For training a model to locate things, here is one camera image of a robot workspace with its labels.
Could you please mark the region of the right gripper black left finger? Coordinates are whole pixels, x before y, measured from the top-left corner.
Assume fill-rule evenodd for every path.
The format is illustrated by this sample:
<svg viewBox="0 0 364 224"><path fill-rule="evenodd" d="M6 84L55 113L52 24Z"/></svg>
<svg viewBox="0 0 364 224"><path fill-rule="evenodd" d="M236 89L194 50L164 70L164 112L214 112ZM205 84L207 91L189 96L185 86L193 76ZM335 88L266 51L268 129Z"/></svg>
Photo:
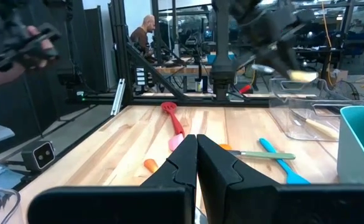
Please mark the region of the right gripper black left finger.
<svg viewBox="0 0 364 224"><path fill-rule="evenodd" d="M29 224L194 224L198 142L188 135L139 186L55 187L29 205Z"/></svg>

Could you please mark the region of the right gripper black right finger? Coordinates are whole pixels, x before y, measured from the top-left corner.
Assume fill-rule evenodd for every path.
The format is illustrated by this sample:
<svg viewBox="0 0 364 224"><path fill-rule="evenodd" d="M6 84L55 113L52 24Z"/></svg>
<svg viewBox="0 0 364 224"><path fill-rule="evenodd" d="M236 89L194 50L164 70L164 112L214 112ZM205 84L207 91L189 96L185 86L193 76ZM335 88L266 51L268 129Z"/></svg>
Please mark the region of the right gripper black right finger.
<svg viewBox="0 0 364 224"><path fill-rule="evenodd" d="M364 224L363 184L279 184L197 135L209 224Z"/></svg>

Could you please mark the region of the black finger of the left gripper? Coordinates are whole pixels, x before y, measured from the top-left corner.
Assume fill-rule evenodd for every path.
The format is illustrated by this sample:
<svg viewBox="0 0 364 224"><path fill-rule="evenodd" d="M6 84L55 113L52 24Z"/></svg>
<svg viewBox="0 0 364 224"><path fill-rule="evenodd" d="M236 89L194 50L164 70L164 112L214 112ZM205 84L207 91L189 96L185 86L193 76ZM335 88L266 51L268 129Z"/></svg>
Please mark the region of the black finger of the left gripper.
<svg viewBox="0 0 364 224"><path fill-rule="evenodd" d="M276 50L259 49L256 53L256 63L277 68L281 64L281 59Z"/></svg>
<svg viewBox="0 0 364 224"><path fill-rule="evenodd" d="M277 47L279 56L286 66L287 78L293 80L293 72L300 70L300 65L296 58L296 51L293 49L293 45L289 40L279 41Z"/></svg>

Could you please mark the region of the yellow-handled table knife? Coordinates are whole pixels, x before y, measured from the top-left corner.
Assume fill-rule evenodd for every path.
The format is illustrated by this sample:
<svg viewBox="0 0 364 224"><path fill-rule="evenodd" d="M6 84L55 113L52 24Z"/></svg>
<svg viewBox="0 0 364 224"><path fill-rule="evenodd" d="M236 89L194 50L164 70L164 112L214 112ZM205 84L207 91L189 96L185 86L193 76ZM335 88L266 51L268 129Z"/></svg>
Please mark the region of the yellow-handled table knife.
<svg viewBox="0 0 364 224"><path fill-rule="evenodd" d="M287 80L293 81L293 82L301 82L301 83L309 83L314 81L318 78L319 74L317 72L308 72L308 71L302 71L302 70L288 70L285 74L282 74L280 72L277 72L274 68L271 68L269 66L260 65L260 64L252 64L251 68L253 70L263 72L263 73L269 73L269 74L278 74L282 77L286 78Z"/></svg>
<svg viewBox="0 0 364 224"><path fill-rule="evenodd" d="M322 132L323 134L327 135L328 137L330 137L332 139L338 139L338 137L339 137L339 133L336 130L334 130L322 123L316 122L313 119L305 118L297 113L294 113L294 116L298 119L301 119L303 122L305 122L312 128Z"/></svg>

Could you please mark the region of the green-handled table knife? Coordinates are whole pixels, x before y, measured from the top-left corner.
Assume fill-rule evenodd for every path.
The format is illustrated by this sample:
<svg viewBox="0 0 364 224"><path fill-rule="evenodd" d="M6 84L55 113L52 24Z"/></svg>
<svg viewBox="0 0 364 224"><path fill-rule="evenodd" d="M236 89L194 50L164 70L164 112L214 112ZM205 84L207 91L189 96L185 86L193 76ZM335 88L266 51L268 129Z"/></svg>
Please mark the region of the green-handled table knife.
<svg viewBox="0 0 364 224"><path fill-rule="evenodd" d="M295 159L295 155L290 153L280 153L280 152L251 152L251 151L229 151L229 153L234 156L241 157L254 157L254 158L265 158L265 159Z"/></svg>

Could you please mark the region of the all-red slotted turner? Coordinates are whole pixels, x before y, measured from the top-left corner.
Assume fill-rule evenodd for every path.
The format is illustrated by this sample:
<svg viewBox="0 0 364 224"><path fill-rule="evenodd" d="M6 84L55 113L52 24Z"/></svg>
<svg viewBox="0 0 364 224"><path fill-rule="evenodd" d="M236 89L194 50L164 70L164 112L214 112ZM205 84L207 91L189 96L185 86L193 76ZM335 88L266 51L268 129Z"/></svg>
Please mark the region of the all-red slotted turner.
<svg viewBox="0 0 364 224"><path fill-rule="evenodd" d="M161 104L161 108L170 116L175 134L181 134L182 136L185 136L184 129L175 115L177 105L173 102L163 102Z"/></svg>

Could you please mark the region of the teal small silicone spatula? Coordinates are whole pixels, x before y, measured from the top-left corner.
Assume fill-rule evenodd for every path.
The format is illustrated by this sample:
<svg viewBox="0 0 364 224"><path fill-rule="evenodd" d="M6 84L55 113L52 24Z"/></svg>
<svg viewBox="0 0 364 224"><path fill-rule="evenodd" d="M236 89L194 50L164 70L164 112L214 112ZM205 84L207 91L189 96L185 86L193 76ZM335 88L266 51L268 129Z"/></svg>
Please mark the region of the teal small silicone spatula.
<svg viewBox="0 0 364 224"><path fill-rule="evenodd" d="M295 159L293 154L277 152L273 145L264 138L260 138L259 143L265 150L269 152L270 156L272 156L272 158L275 159L285 171L287 184L310 184L308 180L295 173L292 168L284 161L285 159Z"/></svg>

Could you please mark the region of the clear plastic container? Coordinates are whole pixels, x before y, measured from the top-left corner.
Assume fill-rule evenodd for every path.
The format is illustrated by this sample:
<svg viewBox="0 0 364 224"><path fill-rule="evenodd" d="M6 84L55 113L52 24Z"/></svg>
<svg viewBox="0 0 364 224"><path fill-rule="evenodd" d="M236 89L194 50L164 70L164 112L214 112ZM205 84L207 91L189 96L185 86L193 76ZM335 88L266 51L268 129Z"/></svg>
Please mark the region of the clear plastic container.
<svg viewBox="0 0 364 224"><path fill-rule="evenodd" d="M0 224L24 224L21 197L12 189L0 189Z"/></svg>
<svg viewBox="0 0 364 224"><path fill-rule="evenodd" d="M269 81L271 116L284 134L292 139L303 141L337 141L312 128L294 116L297 113L313 119L339 133L340 110L346 106L364 106L364 95L355 86L339 81L329 88L323 79L309 83L293 82L285 78L272 78Z"/></svg>

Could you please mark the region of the silver aluminium bar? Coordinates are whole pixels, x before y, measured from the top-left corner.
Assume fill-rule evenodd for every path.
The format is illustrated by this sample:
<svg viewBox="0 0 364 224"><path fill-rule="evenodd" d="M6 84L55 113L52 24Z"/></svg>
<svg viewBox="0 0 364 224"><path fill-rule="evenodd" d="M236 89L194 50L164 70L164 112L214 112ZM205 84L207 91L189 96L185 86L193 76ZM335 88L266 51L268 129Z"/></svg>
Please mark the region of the silver aluminium bar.
<svg viewBox="0 0 364 224"><path fill-rule="evenodd" d="M122 104L122 100L123 100L124 90L125 90L125 79L120 78L117 89L116 89L116 93L114 96L110 115L116 116L119 113L121 104Z"/></svg>

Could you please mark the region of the teal plastic bin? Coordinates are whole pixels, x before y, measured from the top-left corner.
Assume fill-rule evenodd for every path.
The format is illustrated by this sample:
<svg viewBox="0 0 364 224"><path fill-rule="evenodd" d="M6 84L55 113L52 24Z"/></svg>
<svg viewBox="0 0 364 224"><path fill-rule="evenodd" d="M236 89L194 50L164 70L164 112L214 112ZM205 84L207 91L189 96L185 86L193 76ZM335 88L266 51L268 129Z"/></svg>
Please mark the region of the teal plastic bin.
<svg viewBox="0 0 364 224"><path fill-rule="evenodd" d="M337 174L340 183L364 184L364 106L340 110Z"/></svg>

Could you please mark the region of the person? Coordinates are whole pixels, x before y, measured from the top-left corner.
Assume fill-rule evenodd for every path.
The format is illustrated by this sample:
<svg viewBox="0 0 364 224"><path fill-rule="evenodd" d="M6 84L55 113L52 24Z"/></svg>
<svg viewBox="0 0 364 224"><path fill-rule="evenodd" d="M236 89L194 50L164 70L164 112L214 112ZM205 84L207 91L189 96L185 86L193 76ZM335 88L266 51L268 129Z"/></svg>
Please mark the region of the person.
<svg viewBox="0 0 364 224"><path fill-rule="evenodd" d="M139 44L141 52L146 58L152 57L154 53L153 50L151 50L149 47L147 34L153 33L155 29L156 29L155 17L152 14L146 15L143 19L142 25L136 28L130 36L130 39L133 42Z"/></svg>

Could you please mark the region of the person's hand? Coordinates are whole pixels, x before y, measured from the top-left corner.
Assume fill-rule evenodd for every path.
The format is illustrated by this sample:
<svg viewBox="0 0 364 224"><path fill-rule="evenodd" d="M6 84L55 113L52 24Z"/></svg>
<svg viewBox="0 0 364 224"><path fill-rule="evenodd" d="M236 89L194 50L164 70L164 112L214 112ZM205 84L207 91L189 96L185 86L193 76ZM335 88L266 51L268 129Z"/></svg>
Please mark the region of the person's hand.
<svg viewBox="0 0 364 224"><path fill-rule="evenodd" d="M54 56L47 53L54 49L54 45L49 39L32 41L22 48L22 66L26 70L44 68Z"/></svg>

